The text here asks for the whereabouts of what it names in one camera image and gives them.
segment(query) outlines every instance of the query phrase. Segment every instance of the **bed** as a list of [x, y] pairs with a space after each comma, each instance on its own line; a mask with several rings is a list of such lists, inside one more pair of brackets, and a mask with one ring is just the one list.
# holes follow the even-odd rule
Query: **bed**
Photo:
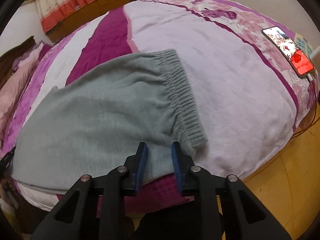
[[[252, 175], [289, 141], [315, 95], [307, 80], [263, 36], [274, 20], [228, 0], [139, 0], [81, 26], [38, 63], [7, 126], [0, 157], [57, 86], [63, 88], [95, 66], [135, 52], [175, 49], [185, 68], [209, 142], [194, 161], [212, 174]], [[314, 82], [319, 91], [317, 73]], [[50, 211], [62, 197], [16, 182], [32, 205]], [[127, 213], [146, 213], [189, 201], [172, 174], [126, 199]]]

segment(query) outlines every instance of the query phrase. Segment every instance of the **wooden headboard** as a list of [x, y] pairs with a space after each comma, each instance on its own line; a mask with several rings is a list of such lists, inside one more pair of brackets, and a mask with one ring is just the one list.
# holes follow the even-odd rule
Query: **wooden headboard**
[[17, 57], [22, 56], [26, 51], [32, 49], [35, 44], [35, 39], [33, 36], [31, 36], [22, 44], [13, 49], [10, 49], [0, 57], [0, 89], [13, 74], [12, 64], [14, 60]]

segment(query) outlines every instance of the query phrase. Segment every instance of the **folded garment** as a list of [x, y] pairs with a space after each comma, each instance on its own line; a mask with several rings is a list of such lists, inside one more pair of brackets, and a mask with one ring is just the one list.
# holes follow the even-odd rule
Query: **folded garment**
[[175, 50], [134, 53], [53, 88], [17, 140], [12, 177], [68, 190], [83, 174], [107, 174], [148, 144], [145, 181], [173, 172], [171, 143], [194, 156], [207, 142]]

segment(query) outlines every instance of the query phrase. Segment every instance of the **metal pin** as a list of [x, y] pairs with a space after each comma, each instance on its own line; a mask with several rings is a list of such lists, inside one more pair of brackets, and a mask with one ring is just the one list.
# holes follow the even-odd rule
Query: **metal pin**
[[230, 180], [231, 182], [236, 182], [238, 180], [238, 177], [236, 175], [229, 175], [228, 176], [228, 180]]
[[191, 167], [191, 171], [193, 171], [193, 172], [199, 172], [199, 171], [201, 171], [201, 168], [199, 167], [199, 166], [192, 166]]
[[119, 171], [119, 172], [126, 172], [126, 171], [127, 171], [127, 167], [126, 167], [126, 166], [119, 166], [119, 167], [117, 168], [117, 171]]
[[91, 176], [88, 174], [84, 174], [80, 177], [81, 181], [88, 181], [90, 178]]

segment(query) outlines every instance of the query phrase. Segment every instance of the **wall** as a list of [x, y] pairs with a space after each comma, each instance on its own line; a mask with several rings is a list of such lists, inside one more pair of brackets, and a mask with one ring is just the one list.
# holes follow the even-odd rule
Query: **wall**
[[36, 42], [51, 43], [42, 30], [35, 2], [22, 5], [7, 24], [0, 36], [0, 56], [30, 36], [34, 36]]
[[316, 48], [320, 45], [320, 32], [297, 0], [232, 0], [273, 18], [299, 33]]

